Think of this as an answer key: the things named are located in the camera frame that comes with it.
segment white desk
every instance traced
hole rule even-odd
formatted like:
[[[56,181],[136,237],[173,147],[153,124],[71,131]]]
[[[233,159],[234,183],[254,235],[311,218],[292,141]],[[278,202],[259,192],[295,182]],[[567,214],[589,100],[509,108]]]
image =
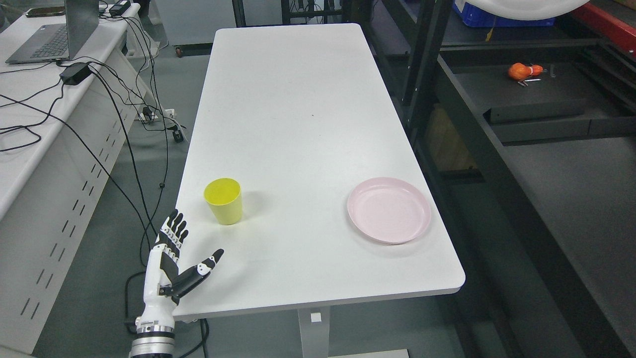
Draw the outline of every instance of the white desk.
[[[202,197],[224,176],[243,190],[244,217],[232,226],[217,224]],[[377,176],[427,198],[421,237],[384,245],[353,226],[347,198]],[[226,251],[176,318],[298,309],[305,357],[327,356],[331,305],[451,294],[465,280],[355,24],[216,33],[177,208],[190,231],[182,268]],[[322,323],[311,324],[318,311]]]
[[[135,4],[126,16],[137,13]],[[64,17],[19,18],[0,34],[0,72],[36,68],[41,64],[7,65],[4,61],[41,25]],[[135,88],[135,71],[119,51],[127,23],[103,21],[76,57],[89,55],[115,68]],[[62,68],[50,64],[33,71],[0,74],[0,94],[24,99],[59,80]],[[127,93],[106,70],[100,71],[115,91]],[[142,96],[148,91],[139,81]],[[60,87],[27,103],[48,111]],[[137,109],[115,96],[126,128]],[[0,99],[0,105],[10,103]],[[107,170],[124,142],[112,102],[98,80],[88,77],[65,86],[64,98],[52,114],[66,121],[85,140]],[[45,117],[19,104],[0,108],[0,127],[31,124]],[[0,153],[0,348],[30,354],[73,261],[88,221],[106,184],[107,175],[75,135],[50,118],[33,127],[42,136],[35,145]],[[25,131],[0,136],[0,148],[28,143]]]

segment small white label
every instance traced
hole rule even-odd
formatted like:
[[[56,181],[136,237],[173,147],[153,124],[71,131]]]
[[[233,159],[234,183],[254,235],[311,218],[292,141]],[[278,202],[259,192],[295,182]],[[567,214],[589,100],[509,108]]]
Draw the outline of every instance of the small white label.
[[[311,320],[312,320],[312,323],[322,322],[322,316],[320,312],[312,312]]]
[[[464,12],[464,5],[466,5],[466,0],[455,0],[455,5],[459,9],[459,12]]]

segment phone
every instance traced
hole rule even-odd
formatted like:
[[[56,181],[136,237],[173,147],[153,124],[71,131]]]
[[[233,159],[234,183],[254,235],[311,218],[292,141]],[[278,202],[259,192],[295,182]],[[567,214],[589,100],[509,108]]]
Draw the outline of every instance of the phone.
[[[27,11],[27,17],[44,17],[64,15],[63,6],[51,6],[49,8],[33,8]]]

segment yellow cup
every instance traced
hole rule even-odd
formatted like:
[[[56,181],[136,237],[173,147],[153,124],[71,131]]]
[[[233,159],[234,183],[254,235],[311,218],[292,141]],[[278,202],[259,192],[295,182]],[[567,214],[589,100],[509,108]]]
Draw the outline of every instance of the yellow cup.
[[[232,225],[243,215],[240,185],[234,179],[214,180],[205,187],[203,196],[221,225]]]

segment table leg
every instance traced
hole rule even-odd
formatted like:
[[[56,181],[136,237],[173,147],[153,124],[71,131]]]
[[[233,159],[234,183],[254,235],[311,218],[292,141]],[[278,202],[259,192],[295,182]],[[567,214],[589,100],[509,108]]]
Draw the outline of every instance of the table leg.
[[[303,358],[327,358],[329,355],[330,307],[298,310]]]

